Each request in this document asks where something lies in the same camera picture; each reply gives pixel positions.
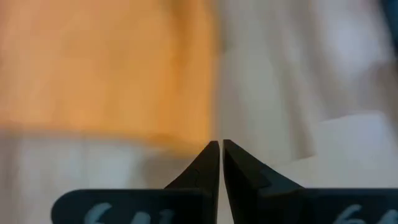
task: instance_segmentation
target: orange cloth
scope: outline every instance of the orange cloth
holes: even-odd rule
[[[0,127],[199,151],[211,136],[212,12],[207,0],[0,1]]]

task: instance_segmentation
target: blurred background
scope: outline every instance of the blurred background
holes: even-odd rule
[[[304,187],[398,187],[398,73],[376,0],[219,0],[213,139]],[[2,131],[3,223],[80,188],[162,188],[191,163],[128,140]],[[220,179],[218,223],[232,223]]]

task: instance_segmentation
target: orange fabric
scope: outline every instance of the orange fabric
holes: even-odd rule
[[[206,0],[2,0],[0,127],[197,152],[211,136],[215,36]]]

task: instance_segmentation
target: white printed number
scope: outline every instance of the white printed number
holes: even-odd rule
[[[361,205],[350,205],[341,212],[333,224],[366,224],[364,220],[358,218],[349,218],[353,213],[362,209]],[[386,212],[376,224],[398,224],[398,212],[391,209]]]
[[[106,211],[112,208],[109,203],[99,203],[91,208],[85,215],[84,224],[104,224],[98,222],[98,220],[104,215]],[[159,224],[171,224],[174,216],[174,211],[165,209],[160,211],[160,222]],[[150,215],[146,212],[137,212],[130,224],[150,224]]]

